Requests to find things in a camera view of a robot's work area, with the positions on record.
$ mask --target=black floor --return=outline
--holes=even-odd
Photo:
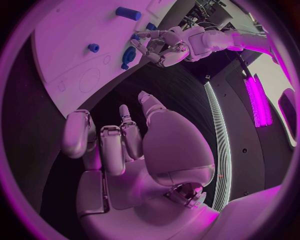
[[[213,116],[203,84],[182,64],[160,68],[147,64],[121,82],[91,111],[97,129],[105,125],[120,125],[119,106],[126,104],[142,136],[147,132],[146,119],[138,102],[141,90],[158,98],[168,109],[189,119],[207,140],[217,163],[217,141]],[[84,172],[82,159],[58,155],[45,185],[40,215],[71,240],[85,239],[76,216],[76,191]],[[205,203],[212,206],[216,176],[205,187]]]

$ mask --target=blue connector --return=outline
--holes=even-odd
[[[88,49],[93,52],[93,53],[96,53],[99,51],[100,47],[98,44],[95,44],[95,43],[92,43],[92,44],[89,44],[88,45]]]
[[[148,29],[150,31],[155,31],[158,28],[154,24],[152,24],[151,22],[149,22],[148,25],[146,26],[146,29]]]
[[[136,58],[136,48],[133,46],[130,46],[129,48],[126,49],[126,51],[123,54],[122,57],[122,66],[121,68],[124,70],[127,70],[129,66],[127,64],[131,63],[135,58]]]
[[[134,21],[137,21],[141,18],[142,14],[139,11],[135,11],[125,7],[118,7],[115,11],[117,16],[128,18]]]
[[[140,40],[141,38],[138,35],[133,34],[131,39]]]

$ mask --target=robotic hand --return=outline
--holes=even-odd
[[[131,40],[137,50],[160,67],[169,67],[183,59],[188,62],[195,62],[209,56],[212,52],[224,49],[232,51],[249,49],[265,53],[270,55],[276,62],[266,37],[257,34],[241,34],[237,30],[205,31],[203,27],[195,26],[182,31],[180,26],[176,26],[163,31],[138,32],[136,35],[143,39],[151,38],[159,45],[166,43],[170,46],[166,51],[156,54],[152,49],[143,46],[138,40]]]

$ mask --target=white board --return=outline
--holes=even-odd
[[[43,84],[62,115],[76,110],[109,81],[122,74],[122,56],[136,31],[158,26],[176,0],[65,0],[36,27],[32,49]],[[141,12],[134,21],[116,16],[118,7]],[[99,51],[88,49],[98,44]],[[132,68],[141,60],[136,58]]]

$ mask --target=pink light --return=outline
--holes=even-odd
[[[256,75],[255,79],[249,77],[245,85],[252,105],[255,127],[271,125],[273,121],[269,102],[258,76]]]

